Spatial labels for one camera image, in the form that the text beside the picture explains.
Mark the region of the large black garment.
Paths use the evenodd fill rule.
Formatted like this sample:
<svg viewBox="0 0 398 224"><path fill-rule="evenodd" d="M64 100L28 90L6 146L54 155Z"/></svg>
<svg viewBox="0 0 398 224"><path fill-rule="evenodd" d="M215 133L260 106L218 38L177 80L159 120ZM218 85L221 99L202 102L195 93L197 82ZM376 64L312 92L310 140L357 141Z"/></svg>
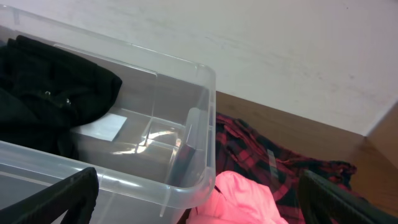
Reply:
<svg viewBox="0 0 398 224"><path fill-rule="evenodd" d="M1 46L1 140L78 158L70 130L103 117L123 81L113 72L23 35Z"/></svg>

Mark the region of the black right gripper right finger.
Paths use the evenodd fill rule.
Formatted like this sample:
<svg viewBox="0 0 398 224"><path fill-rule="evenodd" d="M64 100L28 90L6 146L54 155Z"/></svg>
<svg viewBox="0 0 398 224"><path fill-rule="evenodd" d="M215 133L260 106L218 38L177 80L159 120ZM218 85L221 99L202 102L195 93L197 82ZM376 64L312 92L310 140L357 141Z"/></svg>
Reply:
<svg viewBox="0 0 398 224"><path fill-rule="evenodd" d="M397 224L385 213L318 174L306 170L298 182L298 201L309 224Z"/></svg>

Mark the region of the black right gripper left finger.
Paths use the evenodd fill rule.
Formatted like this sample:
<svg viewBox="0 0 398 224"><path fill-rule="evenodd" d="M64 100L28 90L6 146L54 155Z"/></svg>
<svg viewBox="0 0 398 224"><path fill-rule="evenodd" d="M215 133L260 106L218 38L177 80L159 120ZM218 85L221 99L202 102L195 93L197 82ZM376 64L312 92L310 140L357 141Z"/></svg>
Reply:
<svg viewBox="0 0 398 224"><path fill-rule="evenodd" d="M89 224L99 194L96 169L87 167L46 189L1 209L1 223Z"/></svg>

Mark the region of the pink garment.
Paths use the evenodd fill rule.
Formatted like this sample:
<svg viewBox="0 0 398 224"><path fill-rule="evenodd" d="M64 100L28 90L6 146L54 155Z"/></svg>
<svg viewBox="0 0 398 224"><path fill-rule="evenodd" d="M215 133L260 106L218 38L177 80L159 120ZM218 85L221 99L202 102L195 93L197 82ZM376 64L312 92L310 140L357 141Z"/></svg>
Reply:
<svg viewBox="0 0 398 224"><path fill-rule="evenodd" d="M225 171L216 176L208 200L191 209L187 224L287 224L270 188Z"/></svg>

